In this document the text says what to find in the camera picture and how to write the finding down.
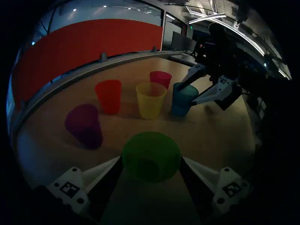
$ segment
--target green cup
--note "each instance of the green cup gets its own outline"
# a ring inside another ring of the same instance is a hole
[[[133,136],[122,152],[124,167],[138,180],[159,182],[171,178],[180,166],[178,145],[158,132]]]

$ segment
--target fluorescent light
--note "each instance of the fluorescent light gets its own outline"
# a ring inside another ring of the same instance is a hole
[[[190,10],[189,10],[189,8],[188,8],[187,6],[185,6],[185,8],[186,8],[186,10],[187,10],[188,12],[190,12]]]
[[[199,13],[199,12],[194,12],[194,11],[190,11],[190,14],[194,14],[194,15],[197,15],[197,16],[200,16],[200,17],[206,17],[206,15],[202,14],[202,13]],[[249,37],[247,37],[245,34],[243,34],[242,32],[236,30],[235,28],[233,28],[232,26],[229,26],[228,24],[222,22],[222,21],[219,21],[218,19],[208,19],[208,20],[211,20],[215,23],[218,23],[218,24],[221,24],[223,25],[224,27],[232,30],[233,32],[235,32],[236,34],[240,35],[243,39],[245,39],[249,44],[251,44],[262,56],[265,54],[265,52],[261,49],[261,47],[258,46],[258,44],[256,44],[254,41],[252,41]]]
[[[281,73],[281,75],[284,76],[285,78],[290,79],[281,69],[278,69],[278,72]]]
[[[202,20],[208,20],[208,19],[212,19],[212,18],[221,18],[221,17],[226,17],[225,13],[219,13],[219,14],[214,14],[214,15],[209,15],[209,16],[205,16],[202,18],[198,18],[198,19],[194,19],[192,21],[189,22],[189,24],[193,24]]]
[[[199,13],[199,12],[194,12],[194,11],[190,11],[190,14],[193,14],[193,15],[197,15],[197,16],[200,16],[200,17],[205,17],[205,16],[207,16],[207,15],[204,15],[204,14],[202,14],[202,13]]]
[[[171,18],[171,19],[175,19],[174,17],[171,17],[169,14],[166,14],[167,17]]]

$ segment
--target red cup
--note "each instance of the red cup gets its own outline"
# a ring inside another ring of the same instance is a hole
[[[109,115],[117,114],[121,105],[122,83],[119,80],[107,80],[95,86],[95,92],[103,112]]]
[[[162,71],[152,71],[150,73],[150,82],[156,82],[168,89],[172,75]]]

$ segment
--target red wall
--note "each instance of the red wall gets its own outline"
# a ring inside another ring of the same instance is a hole
[[[43,37],[20,58],[12,72],[16,109],[46,83],[67,71],[98,60],[161,47],[162,27],[126,19],[97,19],[62,27]]]

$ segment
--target glass window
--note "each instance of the glass window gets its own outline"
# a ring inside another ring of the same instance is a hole
[[[173,32],[182,34],[183,26],[186,26],[183,22],[176,19],[170,14],[166,14],[165,31],[163,33],[162,50],[171,50]]]
[[[161,26],[161,13],[160,9],[133,0],[74,0],[56,8],[50,32],[73,23],[97,19],[136,20]]]

